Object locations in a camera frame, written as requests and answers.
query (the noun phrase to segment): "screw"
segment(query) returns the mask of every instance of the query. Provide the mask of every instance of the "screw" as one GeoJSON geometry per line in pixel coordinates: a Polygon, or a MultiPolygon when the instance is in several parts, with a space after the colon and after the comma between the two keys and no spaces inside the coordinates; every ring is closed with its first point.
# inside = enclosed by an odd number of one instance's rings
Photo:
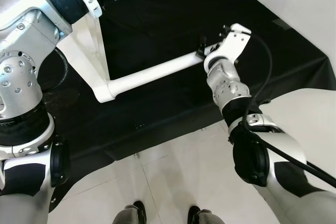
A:
{"type": "Polygon", "coordinates": [[[20,24],[17,25],[17,29],[19,29],[19,30],[23,30],[25,28],[26,28],[25,25],[22,24],[22,23],[20,23],[20,24]]]}
{"type": "Polygon", "coordinates": [[[12,71],[12,69],[10,67],[5,67],[4,70],[5,70],[6,73],[10,73],[12,71]]]}

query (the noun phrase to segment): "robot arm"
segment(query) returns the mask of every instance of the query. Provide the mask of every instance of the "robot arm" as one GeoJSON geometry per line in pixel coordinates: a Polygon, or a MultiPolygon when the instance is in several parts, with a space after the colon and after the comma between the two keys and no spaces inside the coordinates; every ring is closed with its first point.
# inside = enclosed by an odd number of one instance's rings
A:
{"type": "Polygon", "coordinates": [[[110,0],[0,0],[1,223],[47,223],[54,188],[69,177],[37,76],[43,60],[86,13],[110,0]]]}
{"type": "MultiPolygon", "coordinates": [[[[256,103],[249,107],[249,128],[244,128],[244,113],[252,98],[248,87],[241,83],[234,62],[251,32],[238,24],[232,25],[229,31],[217,49],[206,57],[204,69],[214,102],[228,125],[237,174],[253,184],[280,223],[335,223],[336,194],[310,185],[302,168],[262,144],[274,146],[306,164],[298,142],[264,115],[256,103]]],[[[330,175],[324,176],[335,185],[330,175]]]]}

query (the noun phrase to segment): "black cable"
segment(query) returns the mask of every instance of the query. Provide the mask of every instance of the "black cable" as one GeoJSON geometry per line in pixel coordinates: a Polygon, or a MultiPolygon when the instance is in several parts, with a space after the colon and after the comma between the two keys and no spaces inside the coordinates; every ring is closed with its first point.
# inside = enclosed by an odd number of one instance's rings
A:
{"type": "Polygon", "coordinates": [[[42,90],[43,93],[50,92],[50,91],[52,91],[52,90],[57,89],[57,88],[58,88],[58,87],[65,81],[65,79],[67,78],[68,73],[69,73],[69,62],[68,62],[67,58],[66,58],[65,55],[62,53],[62,51],[59,50],[57,47],[55,47],[54,50],[55,50],[55,52],[60,56],[60,58],[61,58],[62,61],[63,61],[63,64],[64,64],[64,72],[63,72],[63,76],[62,76],[62,78],[60,79],[60,81],[59,81],[56,85],[52,86],[51,88],[43,89],[43,90],[42,90]]]}
{"type": "Polygon", "coordinates": [[[315,170],[318,170],[319,172],[329,176],[330,178],[335,179],[333,176],[331,176],[329,173],[327,173],[326,171],[322,170],[320,167],[316,166],[315,164],[307,161],[307,165],[309,165],[310,167],[314,168],[315,170]]]}
{"type": "Polygon", "coordinates": [[[255,93],[252,98],[251,101],[249,102],[243,119],[242,119],[242,124],[244,129],[249,133],[249,134],[253,134],[256,135],[259,140],[258,142],[265,148],[273,151],[274,153],[278,154],[279,156],[283,157],[284,159],[288,160],[289,162],[295,164],[296,166],[300,167],[303,170],[308,171],[309,173],[313,174],[314,176],[318,177],[319,179],[323,180],[324,182],[328,183],[329,185],[333,186],[334,188],[336,188],[336,178],[334,178],[333,176],[329,175],[328,173],[326,173],[325,171],[323,171],[322,169],[320,169],[319,167],[317,167],[316,165],[312,164],[311,162],[307,161],[307,164],[304,164],[300,161],[298,161],[297,159],[289,156],[288,154],[284,153],[283,151],[279,150],[278,148],[276,148],[275,146],[267,143],[266,141],[264,141],[263,139],[261,139],[257,134],[255,134],[254,132],[249,130],[249,125],[247,123],[247,115],[249,112],[249,109],[251,108],[252,104],[254,104],[256,102],[256,98],[258,97],[258,95],[262,92],[262,90],[265,88],[265,86],[267,85],[268,81],[270,80],[270,77],[272,75],[272,68],[273,68],[273,59],[272,59],[272,54],[271,51],[269,49],[269,47],[267,46],[267,44],[257,35],[251,34],[250,35],[252,39],[257,40],[265,49],[266,54],[268,56],[268,60],[269,60],[269,69],[268,69],[268,74],[266,79],[264,80],[263,84],[261,85],[261,87],[259,88],[259,90],[257,91],[257,93],[255,93]]]}
{"type": "Polygon", "coordinates": [[[272,58],[272,53],[269,50],[269,47],[267,46],[267,44],[257,35],[255,34],[251,34],[250,35],[252,39],[257,40],[266,50],[266,54],[268,56],[268,61],[269,61],[269,68],[268,68],[268,73],[267,73],[267,77],[264,80],[263,84],[261,85],[261,87],[259,88],[259,90],[257,91],[257,93],[255,93],[252,98],[250,103],[248,104],[246,111],[244,113],[242,122],[243,122],[243,127],[248,130],[248,123],[247,123],[247,115],[248,115],[248,111],[249,108],[251,108],[252,104],[254,104],[256,102],[256,99],[258,97],[258,95],[262,92],[262,90],[265,88],[265,86],[267,85],[267,83],[269,82],[271,75],[272,75],[272,70],[273,70],[273,58],[272,58]]]}

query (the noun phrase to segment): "black cloth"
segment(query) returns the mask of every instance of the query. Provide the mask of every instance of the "black cloth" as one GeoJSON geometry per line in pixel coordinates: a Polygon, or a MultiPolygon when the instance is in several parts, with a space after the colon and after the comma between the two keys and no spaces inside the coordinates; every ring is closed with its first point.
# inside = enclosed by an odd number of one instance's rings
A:
{"type": "MultiPolygon", "coordinates": [[[[301,88],[336,89],[329,59],[257,0],[120,0],[100,18],[111,79],[155,66],[195,51],[199,36],[218,41],[224,24],[240,23],[262,37],[274,57],[270,83],[260,99],[301,88]]],[[[268,60],[251,40],[237,71],[251,93],[266,77],[268,60]]],[[[50,86],[60,78],[62,63],[51,54],[39,82],[50,86]]],[[[71,186],[85,175],[146,148],[196,131],[222,119],[206,84],[202,64],[127,91],[99,103],[71,68],[70,76],[44,102],[55,116],[57,133],[70,143],[72,173],[56,188],[53,210],[71,186]]]]}

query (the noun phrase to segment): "white floor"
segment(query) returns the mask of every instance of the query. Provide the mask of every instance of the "white floor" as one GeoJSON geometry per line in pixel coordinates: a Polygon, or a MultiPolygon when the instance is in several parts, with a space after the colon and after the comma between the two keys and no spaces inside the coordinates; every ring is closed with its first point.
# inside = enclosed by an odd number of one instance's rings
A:
{"type": "Polygon", "coordinates": [[[140,199],[149,224],[185,224],[191,205],[226,223],[278,221],[234,171],[232,146],[220,123],[127,157],[79,181],[49,215],[48,224],[109,224],[140,199]]]}
{"type": "MultiPolygon", "coordinates": [[[[333,175],[335,101],[332,91],[299,90],[262,108],[300,142],[310,161],[333,175]]],[[[236,175],[227,138],[220,122],[140,152],[138,159],[130,156],[95,171],[74,185],[48,224],[111,224],[138,199],[149,224],[185,224],[193,204],[210,209],[226,224],[278,224],[253,186],[236,175]]]]}

